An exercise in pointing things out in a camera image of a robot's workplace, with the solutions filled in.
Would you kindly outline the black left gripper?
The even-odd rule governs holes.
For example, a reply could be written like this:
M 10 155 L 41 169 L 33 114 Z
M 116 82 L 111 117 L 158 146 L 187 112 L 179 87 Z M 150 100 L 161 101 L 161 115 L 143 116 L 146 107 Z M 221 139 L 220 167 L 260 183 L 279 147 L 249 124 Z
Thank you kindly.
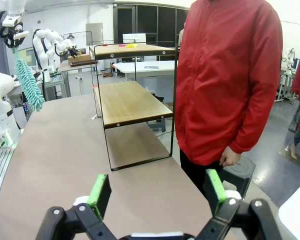
M 21 45 L 24 41 L 24 37 L 22 36 L 19 39 L 14 39 L 14 36 L 18 33 L 23 33 L 23 24 L 18 23 L 14 27 L 2 26 L 0 29 L 0 37 L 3 39 L 3 42 L 6 44 L 8 48 L 14 48 Z

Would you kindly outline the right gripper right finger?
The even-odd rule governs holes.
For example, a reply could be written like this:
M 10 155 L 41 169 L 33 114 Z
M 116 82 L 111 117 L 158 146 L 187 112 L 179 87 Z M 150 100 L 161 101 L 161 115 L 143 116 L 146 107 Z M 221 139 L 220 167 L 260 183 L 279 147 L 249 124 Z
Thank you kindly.
M 203 190 L 212 218 L 197 240 L 223 240 L 231 228 L 241 229 L 248 240 L 281 240 L 282 236 L 266 200 L 244 202 L 237 191 L 226 191 L 214 169 L 207 169 Z

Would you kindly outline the person's left hand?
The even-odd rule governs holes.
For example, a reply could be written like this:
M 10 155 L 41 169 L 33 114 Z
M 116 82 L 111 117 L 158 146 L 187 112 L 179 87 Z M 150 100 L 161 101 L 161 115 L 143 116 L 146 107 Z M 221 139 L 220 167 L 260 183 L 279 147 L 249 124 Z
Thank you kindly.
M 221 154 L 219 165 L 222 167 L 234 166 L 241 159 L 241 154 L 234 152 L 227 146 Z

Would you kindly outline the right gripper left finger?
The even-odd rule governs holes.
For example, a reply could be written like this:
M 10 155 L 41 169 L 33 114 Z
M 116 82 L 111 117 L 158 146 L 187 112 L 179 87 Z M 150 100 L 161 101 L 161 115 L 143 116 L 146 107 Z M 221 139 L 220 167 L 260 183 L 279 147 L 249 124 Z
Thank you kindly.
M 46 211 L 36 239 L 73 240 L 84 233 L 90 240 L 115 240 L 103 222 L 111 193 L 109 176 L 99 174 L 86 202 L 68 210 L 52 206 Z

